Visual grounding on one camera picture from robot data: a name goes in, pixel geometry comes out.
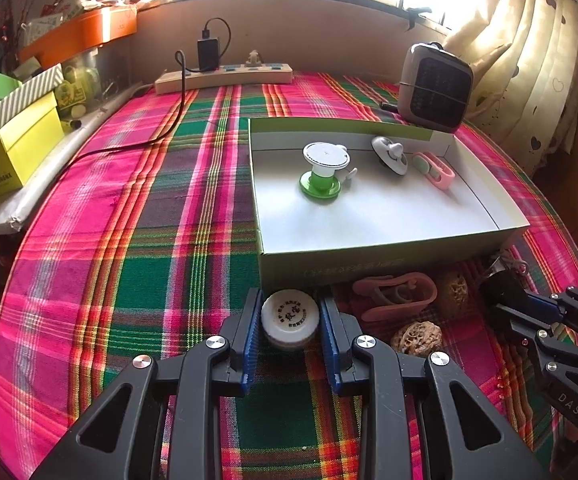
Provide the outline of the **brown carved walnut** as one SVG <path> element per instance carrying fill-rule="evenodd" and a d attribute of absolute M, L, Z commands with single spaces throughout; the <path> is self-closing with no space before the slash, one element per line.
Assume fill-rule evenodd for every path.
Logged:
<path fill-rule="evenodd" d="M 442 330 L 432 322 L 413 322 L 403 326 L 391 339 L 397 353 L 426 358 L 443 347 Z"/>
<path fill-rule="evenodd" d="M 435 281 L 438 290 L 436 305 L 444 318 L 454 318 L 466 307 L 469 300 L 468 284 L 457 271 L 442 273 Z"/>

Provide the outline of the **pink hair claw clip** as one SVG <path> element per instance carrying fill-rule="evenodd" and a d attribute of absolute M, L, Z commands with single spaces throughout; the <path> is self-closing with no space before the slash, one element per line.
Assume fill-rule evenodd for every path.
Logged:
<path fill-rule="evenodd" d="M 438 289 L 426 274 L 373 276 L 352 285 L 357 296 L 352 313 L 365 323 L 400 321 L 418 315 L 438 296 Z"/>

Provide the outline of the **small white round jar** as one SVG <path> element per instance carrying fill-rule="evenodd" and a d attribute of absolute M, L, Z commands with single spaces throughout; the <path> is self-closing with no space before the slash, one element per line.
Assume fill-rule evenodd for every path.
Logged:
<path fill-rule="evenodd" d="M 304 349 L 315 337 L 319 321 L 315 300 L 297 289 L 274 292 L 261 308 L 266 338 L 272 346 L 283 351 Z"/>

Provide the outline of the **pink green nail clipper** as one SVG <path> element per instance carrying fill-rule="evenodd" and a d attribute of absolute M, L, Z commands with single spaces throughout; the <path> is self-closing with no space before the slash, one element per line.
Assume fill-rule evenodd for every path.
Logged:
<path fill-rule="evenodd" d="M 415 152 L 411 163 L 441 191 L 448 190 L 455 179 L 453 168 L 431 152 Z"/>

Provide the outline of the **green white spool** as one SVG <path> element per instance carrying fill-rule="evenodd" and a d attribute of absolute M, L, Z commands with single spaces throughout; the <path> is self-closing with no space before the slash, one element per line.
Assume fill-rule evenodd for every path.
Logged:
<path fill-rule="evenodd" d="M 303 157 L 312 168 L 300 177 L 300 187 L 311 198 L 334 200 L 357 174 L 356 168 L 346 171 L 351 156 L 342 144 L 312 142 L 304 146 Z"/>

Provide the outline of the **white green cardboard box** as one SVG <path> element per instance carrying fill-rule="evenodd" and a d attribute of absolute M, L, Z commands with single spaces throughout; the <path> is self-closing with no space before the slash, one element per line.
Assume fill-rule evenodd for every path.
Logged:
<path fill-rule="evenodd" d="M 403 144 L 398 176 L 371 147 L 375 136 Z M 357 174 L 334 200 L 307 196 L 300 177 L 312 166 L 303 148 L 342 144 Z M 454 170 L 446 191 L 411 163 L 431 152 Z M 331 118 L 249 121 L 258 268 L 265 290 L 309 288 L 364 276 L 422 270 L 497 252 L 530 226 L 523 212 L 464 142 L 451 133 Z"/>

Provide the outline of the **pink green plaid cloth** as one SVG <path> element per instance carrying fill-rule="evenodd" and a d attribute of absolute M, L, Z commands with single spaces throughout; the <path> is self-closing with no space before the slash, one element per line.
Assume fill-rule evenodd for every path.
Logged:
<path fill-rule="evenodd" d="M 0 305 L 0 457 L 28 479 L 136 354 L 176 356 L 214 334 L 258 284 L 246 118 L 395 122 L 397 87 L 327 74 L 285 86 L 189 91 L 177 131 L 144 150 L 86 157 L 26 232 Z M 514 258 L 539 294 L 578 286 L 578 249 L 521 168 L 470 125 L 458 138 L 531 223 Z M 566 420 L 534 390 L 531 363 L 485 327 L 479 299 L 440 322 L 447 353 L 556 473 Z M 261 344 L 256 381 L 220 401 L 223 479 L 355 479 L 359 399 L 330 390 L 319 341 Z"/>

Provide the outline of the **grey black space heater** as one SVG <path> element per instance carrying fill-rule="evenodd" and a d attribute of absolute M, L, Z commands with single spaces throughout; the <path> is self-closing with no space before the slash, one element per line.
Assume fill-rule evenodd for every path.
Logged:
<path fill-rule="evenodd" d="M 464 120 L 472 84 L 471 67 L 440 44 L 413 44 L 400 75 L 398 114 L 420 127 L 454 133 Z"/>

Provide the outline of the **cream heart print curtain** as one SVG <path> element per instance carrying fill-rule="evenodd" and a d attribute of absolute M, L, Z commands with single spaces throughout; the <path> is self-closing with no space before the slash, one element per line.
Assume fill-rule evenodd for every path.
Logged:
<path fill-rule="evenodd" d="M 577 0 L 484 0 L 444 47 L 474 71 L 467 121 L 527 174 L 572 148 Z"/>

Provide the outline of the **yellow box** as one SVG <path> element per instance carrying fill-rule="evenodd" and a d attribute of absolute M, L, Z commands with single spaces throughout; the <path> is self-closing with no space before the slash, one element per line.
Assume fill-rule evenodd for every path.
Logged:
<path fill-rule="evenodd" d="M 64 138 L 52 92 L 0 128 L 0 196 L 19 190 Z"/>

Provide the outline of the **white power strip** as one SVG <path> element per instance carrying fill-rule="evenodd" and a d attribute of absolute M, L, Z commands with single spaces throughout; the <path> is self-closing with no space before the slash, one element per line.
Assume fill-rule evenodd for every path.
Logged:
<path fill-rule="evenodd" d="M 247 66 L 246 64 L 220 66 L 218 70 L 205 73 L 170 72 L 163 74 L 154 83 L 155 92 L 176 93 L 182 90 L 182 82 L 187 90 L 236 86 L 237 84 L 290 84 L 293 70 L 284 63 Z"/>

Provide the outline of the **beige plug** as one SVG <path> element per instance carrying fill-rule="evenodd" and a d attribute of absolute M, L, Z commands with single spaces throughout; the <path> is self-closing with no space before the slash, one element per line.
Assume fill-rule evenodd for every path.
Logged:
<path fill-rule="evenodd" d="M 260 67 L 264 64 L 260 52 L 257 50 L 252 50 L 246 59 L 246 66 L 248 67 Z"/>

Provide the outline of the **black window latch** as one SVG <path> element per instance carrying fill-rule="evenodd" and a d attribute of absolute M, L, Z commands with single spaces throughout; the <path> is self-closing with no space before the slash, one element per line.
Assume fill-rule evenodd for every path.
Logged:
<path fill-rule="evenodd" d="M 423 6 L 422 8 L 420 8 L 420 6 L 418 6 L 418 8 L 407 8 L 405 13 L 406 18 L 408 19 L 408 30 L 415 28 L 416 23 L 422 14 L 429 14 L 431 12 L 432 9 L 427 6 Z"/>

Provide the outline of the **green striped box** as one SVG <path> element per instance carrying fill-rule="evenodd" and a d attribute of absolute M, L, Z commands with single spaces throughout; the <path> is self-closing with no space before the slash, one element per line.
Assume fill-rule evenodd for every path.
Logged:
<path fill-rule="evenodd" d="M 0 100 L 0 129 L 27 107 L 53 92 L 63 81 L 62 65 L 58 63 L 5 96 Z"/>

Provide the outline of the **black power adapter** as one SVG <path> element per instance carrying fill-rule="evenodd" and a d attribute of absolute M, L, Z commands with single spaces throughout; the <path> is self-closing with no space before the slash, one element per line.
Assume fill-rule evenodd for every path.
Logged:
<path fill-rule="evenodd" d="M 199 70 L 201 73 L 212 72 L 219 68 L 219 41 L 206 28 L 201 32 L 197 43 Z"/>

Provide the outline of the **orange box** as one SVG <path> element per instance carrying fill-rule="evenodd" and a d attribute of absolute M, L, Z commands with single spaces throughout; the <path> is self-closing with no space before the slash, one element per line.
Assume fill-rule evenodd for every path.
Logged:
<path fill-rule="evenodd" d="M 137 31 L 137 13 L 137 7 L 130 4 L 80 14 L 24 47 L 19 62 L 36 58 L 41 68 L 50 68 L 86 50 L 132 35 Z"/>

